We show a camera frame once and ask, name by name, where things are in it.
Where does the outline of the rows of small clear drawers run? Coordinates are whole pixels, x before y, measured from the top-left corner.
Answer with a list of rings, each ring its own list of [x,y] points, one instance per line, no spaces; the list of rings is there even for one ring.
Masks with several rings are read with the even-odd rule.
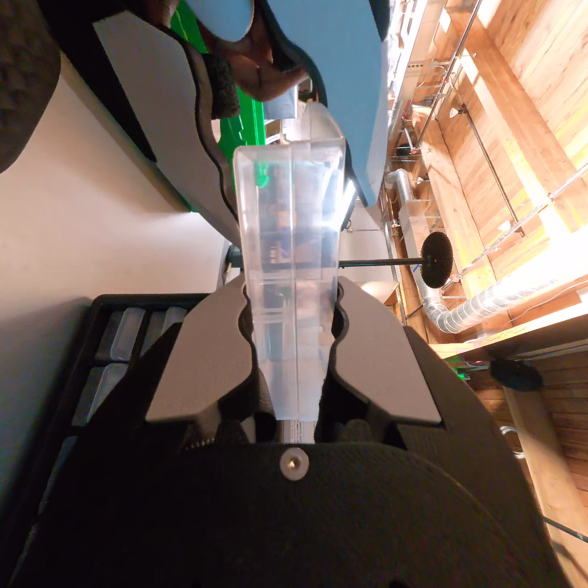
[[[136,343],[143,356],[172,325],[182,323],[187,309],[171,306],[146,318],[146,310],[129,307],[113,312],[98,345],[98,366],[89,371],[71,425],[83,427],[127,373]]]

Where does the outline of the black drawer cabinet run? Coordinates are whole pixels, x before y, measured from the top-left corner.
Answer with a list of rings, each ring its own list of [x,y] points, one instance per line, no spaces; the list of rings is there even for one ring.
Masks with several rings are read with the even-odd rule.
[[[189,312],[207,294],[101,295],[1,328],[1,587],[9,587],[40,525],[81,427],[71,425],[110,315],[129,307]]]

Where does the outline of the silver ventilation duct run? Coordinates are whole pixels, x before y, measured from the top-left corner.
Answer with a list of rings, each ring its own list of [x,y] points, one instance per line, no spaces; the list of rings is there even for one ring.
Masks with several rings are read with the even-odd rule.
[[[555,241],[531,261],[449,310],[440,289],[415,276],[424,311],[436,327],[458,334],[537,296],[587,275],[587,226]]]

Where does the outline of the person's left hand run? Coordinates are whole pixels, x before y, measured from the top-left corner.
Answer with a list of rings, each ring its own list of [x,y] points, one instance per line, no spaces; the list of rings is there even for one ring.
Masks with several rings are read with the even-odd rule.
[[[237,87],[259,102],[276,99],[309,78],[301,66],[282,71],[275,65],[268,31],[259,13],[254,14],[247,34],[227,43],[223,52]]]

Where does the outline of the green plastic bin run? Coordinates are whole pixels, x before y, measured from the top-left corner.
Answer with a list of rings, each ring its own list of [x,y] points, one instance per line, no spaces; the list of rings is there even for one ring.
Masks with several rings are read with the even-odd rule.
[[[239,146],[266,143],[263,104],[247,96],[237,85],[224,55],[211,54],[205,45],[196,15],[180,1],[171,18],[171,29],[202,56],[212,90],[212,119],[219,121],[218,146],[231,164]]]

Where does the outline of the black ceiling dome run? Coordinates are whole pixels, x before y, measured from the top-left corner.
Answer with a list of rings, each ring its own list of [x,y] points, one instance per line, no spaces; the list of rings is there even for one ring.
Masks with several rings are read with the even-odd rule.
[[[492,378],[501,386],[518,392],[536,392],[543,387],[543,378],[533,366],[510,359],[493,359],[489,364]]]

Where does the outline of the clear plastic drawer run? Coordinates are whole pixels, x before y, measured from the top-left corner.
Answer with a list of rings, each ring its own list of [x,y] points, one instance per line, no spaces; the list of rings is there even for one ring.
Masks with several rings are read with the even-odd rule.
[[[346,141],[321,104],[301,139],[233,155],[246,295],[258,364],[278,421],[315,424],[339,270]]]

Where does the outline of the black disc lamp on pole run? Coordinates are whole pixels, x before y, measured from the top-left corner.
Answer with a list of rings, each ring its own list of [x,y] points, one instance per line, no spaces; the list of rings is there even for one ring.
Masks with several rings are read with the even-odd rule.
[[[431,289],[440,289],[449,280],[453,267],[453,249],[444,232],[432,232],[424,240],[421,256],[403,259],[345,260],[340,268],[418,266],[422,281]]]

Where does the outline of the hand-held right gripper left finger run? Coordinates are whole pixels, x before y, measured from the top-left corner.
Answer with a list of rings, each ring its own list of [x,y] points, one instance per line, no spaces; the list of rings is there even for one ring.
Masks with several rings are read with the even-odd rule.
[[[212,438],[222,415],[220,400],[252,374],[252,346],[239,328],[246,309],[240,275],[196,305],[181,324],[146,413],[149,423],[191,420]]]

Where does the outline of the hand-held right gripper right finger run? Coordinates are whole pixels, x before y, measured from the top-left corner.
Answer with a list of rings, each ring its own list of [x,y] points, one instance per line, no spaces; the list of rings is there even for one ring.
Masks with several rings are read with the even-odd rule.
[[[442,422],[402,322],[347,277],[339,278],[342,327],[330,367],[335,379],[368,408],[398,422]]]

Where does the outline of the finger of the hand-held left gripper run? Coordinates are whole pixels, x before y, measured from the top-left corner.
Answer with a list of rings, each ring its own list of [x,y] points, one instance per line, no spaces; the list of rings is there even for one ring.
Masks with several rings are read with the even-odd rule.
[[[132,12],[94,29],[156,158],[181,197],[240,246],[232,167],[212,125],[212,88],[202,55]]]

